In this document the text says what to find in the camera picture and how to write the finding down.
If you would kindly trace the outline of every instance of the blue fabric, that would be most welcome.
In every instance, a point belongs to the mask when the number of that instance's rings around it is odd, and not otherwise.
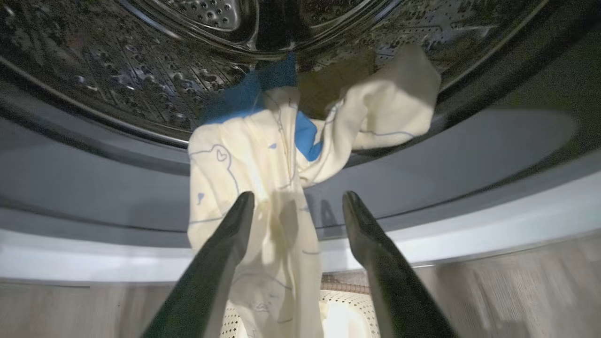
[[[289,53],[285,60],[270,63],[249,72],[237,85],[219,93],[203,110],[201,124],[223,123],[231,118],[246,117],[265,109],[262,92],[296,86],[296,59]],[[309,161],[315,161],[322,152],[323,143],[315,142],[317,127],[302,112],[296,116],[294,143]]]
[[[294,144],[307,161],[315,161],[322,152],[323,142],[319,141],[316,144],[315,136],[317,135],[317,127],[311,120],[302,112],[296,115],[296,130],[294,133]]]

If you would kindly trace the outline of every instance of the white perforated basket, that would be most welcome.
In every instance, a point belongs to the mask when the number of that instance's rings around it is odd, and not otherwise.
[[[321,291],[322,301],[329,307],[323,321],[324,338],[379,338],[371,296],[342,291]],[[240,316],[232,303],[225,307],[220,338],[247,338]]]

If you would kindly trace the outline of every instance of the floor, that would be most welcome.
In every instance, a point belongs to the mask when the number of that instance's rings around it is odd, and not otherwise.
[[[417,268],[461,337],[601,337],[601,236]],[[325,289],[367,293],[361,271]],[[170,286],[0,284],[2,337],[138,337]]]

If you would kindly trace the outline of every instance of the white fabric with blue line drawings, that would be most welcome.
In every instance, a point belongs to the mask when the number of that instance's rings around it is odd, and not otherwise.
[[[248,249],[230,291],[249,337],[323,336],[320,249],[303,188],[340,171],[353,149],[394,146],[426,133],[440,81],[419,47],[401,48],[386,67],[343,93],[326,121],[313,121],[314,145],[322,148],[312,153],[295,144],[301,95],[294,87],[267,90],[261,111],[193,133],[188,237],[194,250],[241,192],[255,194]]]

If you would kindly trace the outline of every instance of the washing machine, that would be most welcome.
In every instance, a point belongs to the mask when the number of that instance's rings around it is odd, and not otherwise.
[[[595,0],[4,1],[0,277],[178,280],[193,256],[186,147],[204,105],[290,51],[312,88],[327,87],[312,75],[345,63],[337,82],[375,72],[408,43],[442,76],[425,135],[353,153],[305,190],[324,271],[361,268],[344,227],[347,190],[416,266],[598,231],[600,8]],[[314,106],[330,99],[313,92]]]

